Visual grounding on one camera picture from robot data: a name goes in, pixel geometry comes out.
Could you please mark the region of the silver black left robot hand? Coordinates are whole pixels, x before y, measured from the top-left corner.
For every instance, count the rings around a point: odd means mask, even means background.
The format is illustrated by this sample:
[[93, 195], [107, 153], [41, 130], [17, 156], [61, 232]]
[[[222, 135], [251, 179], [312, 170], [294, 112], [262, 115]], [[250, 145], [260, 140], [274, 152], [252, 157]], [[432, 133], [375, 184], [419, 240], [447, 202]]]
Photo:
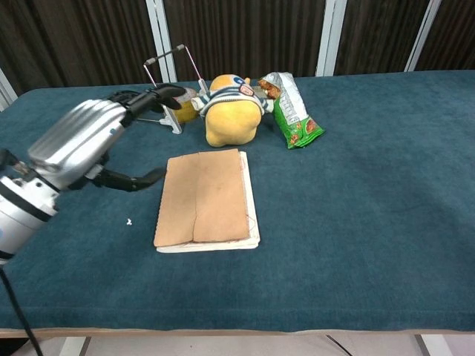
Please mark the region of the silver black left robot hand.
[[161, 84], [137, 92], [119, 90], [103, 99], [88, 99], [68, 111], [28, 150], [33, 170], [59, 191], [77, 190], [88, 181], [121, 191], [146, 189], [166, 169], [129, 177], [104, 168], [108, 151], [139, 116], [148, 111], [178, 110], [185, 88]]

